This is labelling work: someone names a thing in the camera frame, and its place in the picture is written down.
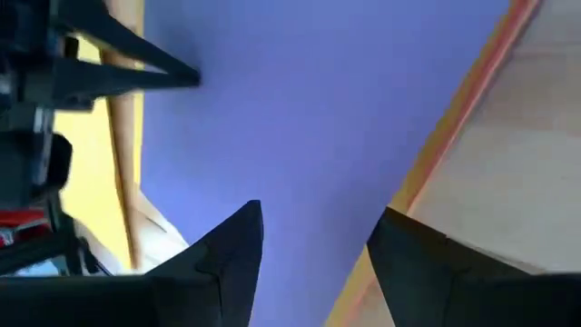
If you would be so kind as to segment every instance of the purple wall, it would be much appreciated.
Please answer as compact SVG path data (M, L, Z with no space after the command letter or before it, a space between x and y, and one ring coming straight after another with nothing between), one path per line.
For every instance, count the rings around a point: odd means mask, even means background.
M149 93L143 189L195 242L262 200L253 325L320 326L508 0L149 0L202 68Z

